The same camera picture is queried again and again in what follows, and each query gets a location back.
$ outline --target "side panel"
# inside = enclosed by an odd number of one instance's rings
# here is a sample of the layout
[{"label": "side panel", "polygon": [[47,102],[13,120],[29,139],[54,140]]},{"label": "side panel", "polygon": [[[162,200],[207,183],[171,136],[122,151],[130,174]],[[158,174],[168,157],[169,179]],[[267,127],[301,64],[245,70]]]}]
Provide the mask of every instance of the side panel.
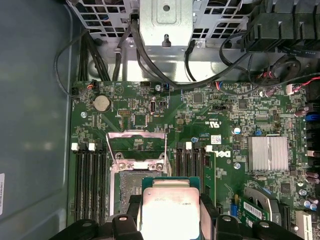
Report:
[{"label": "side panel", "polygon": [[[1,2],[2,240],[47,240],[66,226],[70,109],[56,83],[53,60],[80,30],[70,16],[54,0]],[[76,72],[75,48],[59,62],[66,85],[75,77],[69,74]]]}]

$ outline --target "metal mesh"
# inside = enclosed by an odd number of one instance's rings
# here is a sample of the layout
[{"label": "metal mesh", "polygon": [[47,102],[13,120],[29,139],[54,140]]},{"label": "metal mesh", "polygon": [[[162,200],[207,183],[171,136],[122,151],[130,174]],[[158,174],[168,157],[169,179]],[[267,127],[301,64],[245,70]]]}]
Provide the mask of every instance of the metal mesh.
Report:
[{"label": "metal mesh", "polygon": [[[139,11],[138,0],[68,0],[93,38],[118,42],[128,27],[129,16]],[[193,39],[215,42],[246,28],[254,4],[251,0],[195,0]]]}]

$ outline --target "motherboard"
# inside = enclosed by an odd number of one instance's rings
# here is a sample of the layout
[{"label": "motherboard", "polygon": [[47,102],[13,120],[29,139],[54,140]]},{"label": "motherboard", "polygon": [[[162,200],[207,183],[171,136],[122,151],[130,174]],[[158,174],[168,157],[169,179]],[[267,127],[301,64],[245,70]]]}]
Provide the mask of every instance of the motherboard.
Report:
[{"label": "motherboard", "polygon": [[[250,87],[223,84],[232,93]],[[69,225],[126,213],[143,178],[199,177],[221,214],[317,238],[319,175],[308,169],[303,89],[234,96],[213,85],[77,82],[72,91],[87,88],[72,101]]]}]

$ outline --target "silver heatsink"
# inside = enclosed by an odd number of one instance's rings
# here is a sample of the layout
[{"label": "silver heatsink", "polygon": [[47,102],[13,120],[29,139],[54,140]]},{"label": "silver heatsink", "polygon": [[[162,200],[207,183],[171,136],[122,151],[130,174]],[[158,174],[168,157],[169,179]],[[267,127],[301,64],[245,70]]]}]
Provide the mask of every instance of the silver heatsink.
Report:
[{"label": "silver heatsink", "polygon": [[248,138],[250,171],[287,171],[288,145],[285,136]]}]

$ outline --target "sticker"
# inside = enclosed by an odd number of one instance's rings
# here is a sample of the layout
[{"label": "sticker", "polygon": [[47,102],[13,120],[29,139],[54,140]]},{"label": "sticker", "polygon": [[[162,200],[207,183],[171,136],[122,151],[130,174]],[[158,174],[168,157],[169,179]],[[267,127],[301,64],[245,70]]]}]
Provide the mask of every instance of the sticker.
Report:
[{"label": "sticker", "polygon": [[211,135],[211,144],[221,144],[221,135]]},{"label": "sticker", "polygon": [[5,174],[0,174],[0,215],[4,208]]},{"label": "sticker", "polygon": [[249,226],[250,228],[252,228],[252,225],[253,225],[253,224],[254,224],[254,223],[248,219],[248,226]]},{"label": "sticker", "polygon": [[262,213],[253,206],[250,206],[248,203],[244,202],[244,209],[255,215],[257,218],[262,220]]}]

